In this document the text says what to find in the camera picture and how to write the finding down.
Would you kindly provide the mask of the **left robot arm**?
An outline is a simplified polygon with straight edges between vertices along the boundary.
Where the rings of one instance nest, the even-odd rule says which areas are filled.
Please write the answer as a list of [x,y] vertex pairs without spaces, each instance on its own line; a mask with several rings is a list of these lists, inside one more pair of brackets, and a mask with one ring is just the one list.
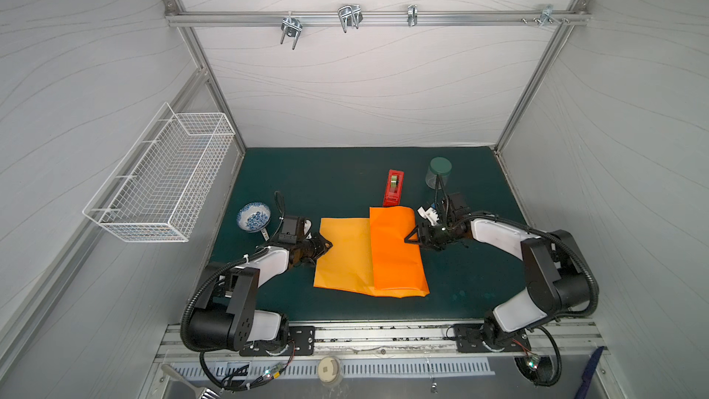
[[286,215],[253,253],[209,264],[182,314],[184,346],[197,353],[240,352],[250,345],[273,353],[284,350],[289,321],[282,313],[258,310],[258,290],[294,267],[316,264],[332,247],[308,219]]

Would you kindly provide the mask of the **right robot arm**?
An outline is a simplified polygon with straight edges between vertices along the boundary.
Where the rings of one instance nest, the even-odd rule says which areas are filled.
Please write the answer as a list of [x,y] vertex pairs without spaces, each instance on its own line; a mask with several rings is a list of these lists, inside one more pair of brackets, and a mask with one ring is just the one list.
[[491,212],[473,212],[460,193],[418,212],[422,221],[404,243],[443,251],[470,239],[495,247],[524,267],[524,288],[493,308],[478,328],[453,327],[461,345],[501,352],[526,331],[561,318],[586,318],[596,311],[599,284],[570,232],[546,232]]

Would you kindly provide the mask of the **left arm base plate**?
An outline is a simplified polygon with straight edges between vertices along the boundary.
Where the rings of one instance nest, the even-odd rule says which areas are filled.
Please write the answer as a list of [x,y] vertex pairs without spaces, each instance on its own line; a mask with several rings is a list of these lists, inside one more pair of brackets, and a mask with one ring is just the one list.
[[312,356],[315,352],[316,328],[294,326],[288,332],[280,331],[273,341],[255,341],[243,347],[242,357],[277,358],[286,356]]

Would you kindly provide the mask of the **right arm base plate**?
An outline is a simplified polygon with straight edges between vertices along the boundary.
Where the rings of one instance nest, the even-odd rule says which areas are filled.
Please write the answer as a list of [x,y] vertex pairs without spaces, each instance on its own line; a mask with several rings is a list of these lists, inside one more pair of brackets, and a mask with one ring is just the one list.
[[458,353],[503,353],[526,352],[531,345],[524,330],[504,332],[494,323],[456,323],[445,334],[453,341]]

